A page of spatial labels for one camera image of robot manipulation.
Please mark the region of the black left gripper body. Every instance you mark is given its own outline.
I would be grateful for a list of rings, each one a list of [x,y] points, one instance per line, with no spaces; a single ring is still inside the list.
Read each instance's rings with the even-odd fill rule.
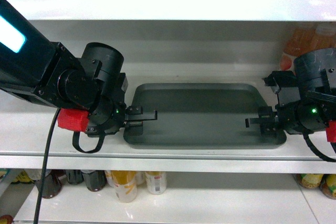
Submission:
[[[89,137],[114,135],[124,125],[126,104],[124,101],[128,81],[125,73],[116,79],[111,77],[100,82],[101,93],[98,104],[89,114],[86,134]]]

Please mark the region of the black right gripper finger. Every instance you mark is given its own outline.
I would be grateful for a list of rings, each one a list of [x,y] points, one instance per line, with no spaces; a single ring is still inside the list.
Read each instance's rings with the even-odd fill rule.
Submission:
[[[271,106],[260,106],[258,108],[258,118],[245,119],[246,127],[250,127],[252,124],[275,124],[277,113],[273,111]]]
[[[260,133],[262,136],[277,136],[277,124],[276,123],[260,124]]]

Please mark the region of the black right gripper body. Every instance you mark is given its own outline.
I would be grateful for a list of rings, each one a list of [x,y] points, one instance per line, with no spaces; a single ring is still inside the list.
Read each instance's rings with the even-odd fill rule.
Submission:
[[[263,81],[277,95],[277,124],[288,134],[311,134],[329,126],[322,105],[300,94],[297,77],[292,71],[273,71]]]

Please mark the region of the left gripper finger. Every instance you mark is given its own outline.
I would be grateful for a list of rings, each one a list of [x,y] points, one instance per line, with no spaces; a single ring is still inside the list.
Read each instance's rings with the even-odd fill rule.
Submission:
[[[135,130],[137,128],[143,128],[143,121],[126,121],[125,129]]]
[[[125,111],[126,121],[152,121],[157,120],[157,111],[143,112],[143,107],[140,105],[129,106]]]

